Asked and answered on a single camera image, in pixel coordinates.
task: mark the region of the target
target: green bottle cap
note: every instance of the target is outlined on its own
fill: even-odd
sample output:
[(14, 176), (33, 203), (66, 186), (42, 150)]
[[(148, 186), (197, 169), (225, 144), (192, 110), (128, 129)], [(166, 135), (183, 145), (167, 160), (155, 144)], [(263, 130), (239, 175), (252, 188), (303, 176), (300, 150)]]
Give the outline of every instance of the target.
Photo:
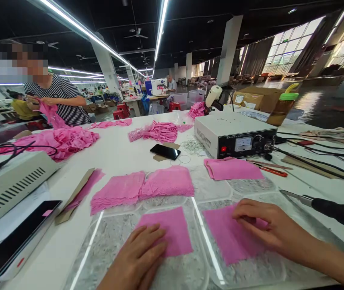
[(299, 96), (298, 93), (283, 93), (280, 95), (280, 101), (294, 101)]

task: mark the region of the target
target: ceiling fan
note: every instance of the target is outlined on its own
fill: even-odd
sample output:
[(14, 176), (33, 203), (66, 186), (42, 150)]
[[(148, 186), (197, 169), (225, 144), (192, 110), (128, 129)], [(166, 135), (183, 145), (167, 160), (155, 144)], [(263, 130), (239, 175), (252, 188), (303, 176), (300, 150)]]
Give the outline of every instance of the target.
[(138, 29), (137, 29), (137, 32), (136, 32), (136, 35), (126, 36), (126, 37), (124, 37), (124, 38), (130, 38), (130, 37), (143, 37), (143, 38), (148, 38), (147, 36), (143, 36), (143, 35), (140, 34), (140, 33), (141, 33), (141, 30), (142, 30), (142, 28), (138, 28)]
[(47, 46), (49, 46), (49, 47), (52, 47), (52, 48), (55, 48), (55, 49), (59, 49), (59, 48), (57, 48), (55, 45), (57, 45), (57, 44), (59, 44), (59, 42), (52, 42), (52, 43), (45, 43), (44, 41), (36, 41), (36, 42), (28, 42), (28, 43), (31, 43), (31, 44), (35, 44), (35, 43), (37, 43), (37, 44), (47, 44)]
[(77, 57), (79, 57), (79, 60), (84, 60), (84, 59), (94, 59), (93, 57), (91, 58), (86, 58), (84, 56), (81, 56), (80, 54), (76, 54)]

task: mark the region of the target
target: control box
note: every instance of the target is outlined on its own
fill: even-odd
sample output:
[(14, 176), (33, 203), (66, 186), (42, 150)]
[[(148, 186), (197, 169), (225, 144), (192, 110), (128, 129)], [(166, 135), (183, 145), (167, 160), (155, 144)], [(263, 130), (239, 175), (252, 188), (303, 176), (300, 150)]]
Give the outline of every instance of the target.
[(264, 145), (274, 145), (277, 130), (275, 126), (235, 112), (195, 118), (196, 137), (216, 159), (270, 153)]

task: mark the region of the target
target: curtain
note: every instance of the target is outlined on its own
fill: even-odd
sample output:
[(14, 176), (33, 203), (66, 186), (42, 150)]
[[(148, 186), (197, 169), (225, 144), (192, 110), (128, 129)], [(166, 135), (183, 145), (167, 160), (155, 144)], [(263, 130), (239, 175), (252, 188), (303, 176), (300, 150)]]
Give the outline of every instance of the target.
[(322, 19), (309, 42), (290, 68), (289, 73), (300, 72), (297, 77), (304, 77), (309, 74), (315, 56), (321, 52), (322, 46), (338, 20), (341, 11), (342, 10), (335, 11)]
[(241, 75), (253, 76), (262, 73), (273, 40), (274, 37), (272, 36), (248, 46), (243, 69), (240, 72)]

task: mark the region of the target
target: person in yellow shirt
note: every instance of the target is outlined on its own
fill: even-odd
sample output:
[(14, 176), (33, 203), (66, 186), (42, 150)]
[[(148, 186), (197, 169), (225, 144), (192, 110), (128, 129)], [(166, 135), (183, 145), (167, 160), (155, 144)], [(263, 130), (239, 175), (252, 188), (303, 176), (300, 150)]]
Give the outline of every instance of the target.
[(34, 104), (29, 99), (28, 101), (23, 100), (23, 94), (21, 93), (9, 92), (9, 95), (14, 99), (11, 103), (11, 106), (19, 115), (18, 122), (28, 122), (43, 119), (39, 112), (33, 111), (36, 108), (39, 108), (38, 103)]

